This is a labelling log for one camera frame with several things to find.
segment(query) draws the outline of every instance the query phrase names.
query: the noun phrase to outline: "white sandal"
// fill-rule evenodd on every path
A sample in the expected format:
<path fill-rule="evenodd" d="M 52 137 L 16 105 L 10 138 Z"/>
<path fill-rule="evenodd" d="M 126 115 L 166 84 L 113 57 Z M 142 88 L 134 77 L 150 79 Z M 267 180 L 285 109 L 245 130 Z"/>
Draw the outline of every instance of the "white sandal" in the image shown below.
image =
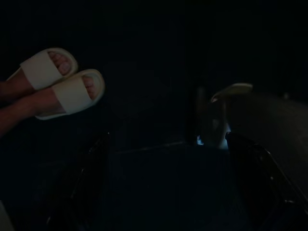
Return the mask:
<path fill-rule="evenodd" d="M 61 75 L 48 55 L 48 52 L 61 54 L 69 60 L 71 70 L 65 76 Z M 8 80 L 14 78 L 20 69 L 24 71 L 26 78 L 33 88 L 35 90 L 41 90 L 71 77 L 77 72 L 78 63 L 68 51 L 61 48 L 49 48 L 35 54 L 21 63 L 20 68 L 13 75 L 11 75 Z"/>
<path fill-rule="evenodd" d="M 84 85 L 83 76 L 92 77 L 96 93 L 92 100 Z M 60 116 L 71 115 L 94 106 L 105 92 L 105 81 L 101 73 L 90 69 L 77 73 L 71 78 L 51 87 L 65 113 L 48 112 L 36 116 L 40 120 L 53 119 Z"/>

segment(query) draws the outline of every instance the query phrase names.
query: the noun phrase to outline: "foot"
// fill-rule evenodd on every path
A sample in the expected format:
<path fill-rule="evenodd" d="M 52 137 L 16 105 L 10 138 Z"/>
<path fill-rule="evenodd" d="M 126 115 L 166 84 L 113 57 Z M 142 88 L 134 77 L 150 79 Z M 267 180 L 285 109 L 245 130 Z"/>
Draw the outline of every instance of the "foot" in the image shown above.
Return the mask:
<path fill-rule="evenodd" d="M 55 52 L 49 52 L 48 54 L 61 75 L 66 75 L 71 70 L 71 64 L 65 56 Z M 32 94 L 35 91 L 22 69 L 17 72 L 14 78 L 2 84 L 1 98 L 8 101 Z"/>
<path fill-rule="evenodd" d="M 93 100 L 96 93 L 93 79 L 87 76 L 83 76 L 82 79 L 90 98 Z M 26 104 L 32 105 L 34 107 L 34 114 L 31 116 L 37 116 L 46 112 L 65 112 L 58 99 L 56 98 L 52 88 L 40 90 L 30 96 L 24 97 L 21 100 L 25 100 Z"/>

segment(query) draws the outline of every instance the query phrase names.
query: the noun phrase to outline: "person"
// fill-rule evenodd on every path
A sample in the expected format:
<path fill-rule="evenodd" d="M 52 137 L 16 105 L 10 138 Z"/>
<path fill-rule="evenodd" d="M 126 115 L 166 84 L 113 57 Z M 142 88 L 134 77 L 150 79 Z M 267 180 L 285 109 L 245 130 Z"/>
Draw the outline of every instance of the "person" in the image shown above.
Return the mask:
<path fill-rule="evenodd" d="M 71 71 L 72 60 L 65 55 L 49 51 L 48 56 L 62 76 Z M 93 78 L 82 76 L 82 81 L 89 97 L 94 100 L 98 90 L 95 87 Z M 10 103 L 10 105 L 0 109 L 0 138 L 24 119 L 47 112 L 65 112 L 54 89 L 48 86 L 41 90 L 36 90 L 30 83 L 29 76 L 26 76 L 22 68 L 12 78 L 0 82 L 0 102 Z"/>

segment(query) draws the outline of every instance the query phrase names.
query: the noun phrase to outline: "dark floor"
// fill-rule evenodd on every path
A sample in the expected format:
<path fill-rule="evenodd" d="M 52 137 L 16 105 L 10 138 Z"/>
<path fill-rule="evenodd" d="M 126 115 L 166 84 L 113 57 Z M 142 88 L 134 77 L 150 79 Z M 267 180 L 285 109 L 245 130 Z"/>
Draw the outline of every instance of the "dark floor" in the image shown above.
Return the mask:
<path fill-rule="evenodd" d="M 108 228 L 250 231 L 232 173 L 228 152 L 205 147 L 178 144 L 112 155 Z"/>
<path fill-rule="evenodd" d="M 14 201 L 10 209 L 23 219 L 57 174 L 105 131 L 111 133 L 111 153 L 184 141 L 196 79 L 209 95 L 247 81 L 256 91 L 290 92 L 306 102 L 306 5 L 8 2 L 1 16 L 1 80 L 38 51 L 62 47 L 80 70 L 101 71 L 107 90 L 89 110 L 50 121 L 28 119 L 1 139 L 2 175 L 9 176 L 1 197 Z"/>

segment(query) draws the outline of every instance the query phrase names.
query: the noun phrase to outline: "white slipper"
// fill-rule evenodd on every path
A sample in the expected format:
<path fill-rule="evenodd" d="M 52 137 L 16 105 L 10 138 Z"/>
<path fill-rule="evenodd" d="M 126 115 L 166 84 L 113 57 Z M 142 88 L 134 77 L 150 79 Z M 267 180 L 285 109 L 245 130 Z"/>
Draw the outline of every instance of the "white slipper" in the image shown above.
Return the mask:
<path fill-rule="evenodd" d="M 219 97 L 225 96 L 225 95 L 236 95 L 236 94 L 246 94 L 250 93 L 253 89 L 253 85 L 249 83 L 235 83 L 232 84 L 225 89 L 217 92 L 213 97 L 211 98 L 211 103 L 215 102 Z"/>
<path fill-rule="evenodd" d="M 48 52 L 55 52 L 65 56 L 71 64 L 71 70 L 69 73 L 67 73 L 65 76 L 62 76 L 49 57 Z M 71 77 L 74 73 L 77 72 L 78 63 L 68 51 L 61 48 L 49 48 L 35 54 L 31 58 L 21 63 L 20 68 L 14 74 L 12 74 L 8 80 L 13 78 L 20 69 L 24 71 L 26 78 L 33 86 L 33 88 L 35 90 L 41 90 Z"/>
<path fill-rule="evenodd" d="M 82 80 L 83 76 L 92 77 L 96 94 L 94 100 L 88 95 L 87 89 Z M 53 119 L 60 116 L 71 115 L 94 106 L 105 92 L 105 81 L 97 70 L 85 70 L 77 73 L 71 78 L 51 87 L 59 100 L 65 113 L 49 112 L 43 113 L 36 118 L 41 120 Z"/>

